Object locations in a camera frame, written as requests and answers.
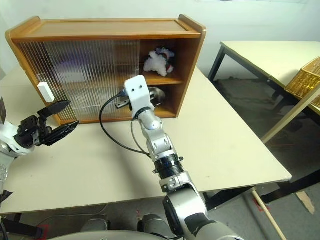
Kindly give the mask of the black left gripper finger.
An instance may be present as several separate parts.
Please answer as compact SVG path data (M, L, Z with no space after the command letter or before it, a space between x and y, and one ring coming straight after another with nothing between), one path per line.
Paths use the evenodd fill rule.
M39 117L37 118L37 127L44 127L46 125L46 121L50 116L56 115L63 111L66 107L71 103L70 100L61 100L54 102L45 108L39 110L37 114Z
M77 121L66 123L57 127L48 136L45 137L45 145L51 146L56 142L62 140L67 135L72 133L76 129L79 123L80 122L77 120Z

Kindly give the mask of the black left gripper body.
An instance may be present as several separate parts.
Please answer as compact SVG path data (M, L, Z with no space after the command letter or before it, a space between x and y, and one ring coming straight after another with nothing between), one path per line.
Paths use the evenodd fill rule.
M45 138L52 133L47 119L32 115L20 122L14 140L23 148L44 145Z

